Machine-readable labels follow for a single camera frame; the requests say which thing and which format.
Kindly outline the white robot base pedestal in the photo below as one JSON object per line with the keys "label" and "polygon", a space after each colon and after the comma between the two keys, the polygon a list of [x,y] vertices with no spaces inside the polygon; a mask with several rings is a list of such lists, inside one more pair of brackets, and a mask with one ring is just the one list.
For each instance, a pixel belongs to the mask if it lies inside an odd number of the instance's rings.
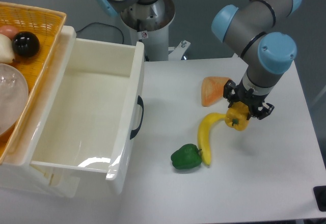
{"label": "white robot base pedestal", "polygon": [[191,43],[182,40],[177,46],[169,45],[169,26],[175,17],[172,0],[157,0],[150,5],[133,4],[120,13],[129,29],[131,42],[144,44],[146,61],[186,60]]}

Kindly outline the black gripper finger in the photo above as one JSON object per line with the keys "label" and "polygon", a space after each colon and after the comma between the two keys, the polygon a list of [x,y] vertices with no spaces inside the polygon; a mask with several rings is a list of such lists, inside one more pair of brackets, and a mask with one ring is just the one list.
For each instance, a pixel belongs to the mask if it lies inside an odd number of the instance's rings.
{"label": "black gripper finger", "polygon": [[229,79],[223,88],[223,97],[225,99],[232,99],[233,95],[235,94],[236,83]]}
{"label": "black gripper finger", "polygon": [[262,106],[259,107],[259,109],[257,111],[256,118],[258,120],[262,120],[262,119],[268,117],[273,112],[274,108],[275,107],[272,104],[263,102]]}

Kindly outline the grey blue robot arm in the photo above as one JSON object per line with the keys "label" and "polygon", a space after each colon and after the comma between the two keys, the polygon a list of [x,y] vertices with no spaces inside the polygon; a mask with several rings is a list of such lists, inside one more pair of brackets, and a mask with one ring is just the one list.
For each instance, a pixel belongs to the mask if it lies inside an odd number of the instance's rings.
{"label": "grey blue robot arm", "polygon": [[[171,0],[97,0],[109,16],[119,16],[129,28],[133,42],[145,45],[145,59],[166,61],[169,25],[175,17]],[[297,54],[293,39],[270,32],[278,21],[290,16],[302,0],[249,0],[240,9],[223,7],[214,17],[211,31],[227,44],[248,68],[240,83],[226,82],[223,96],[230,107],[242,102],[249,118],[264,119],[274,110],[265,99]]]}

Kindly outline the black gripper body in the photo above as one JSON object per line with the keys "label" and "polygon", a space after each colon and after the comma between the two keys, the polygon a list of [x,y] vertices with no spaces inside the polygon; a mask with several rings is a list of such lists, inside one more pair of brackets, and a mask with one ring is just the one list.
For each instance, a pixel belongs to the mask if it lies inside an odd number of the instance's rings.
{"label": "black gripper body", "polygon": [[259,107],[261,107],[262,103],[265,102],[268,94],[256,95],[254,92],[255,91],[253,88],[249,88],[247,90],[241,81],[238,85],[236,85],[235,94],[233,95],[232,99],[228,99],[228,108],[230,108],[235,102],[242,102],[248,106],[249,113],[251,115],[256,115]]}

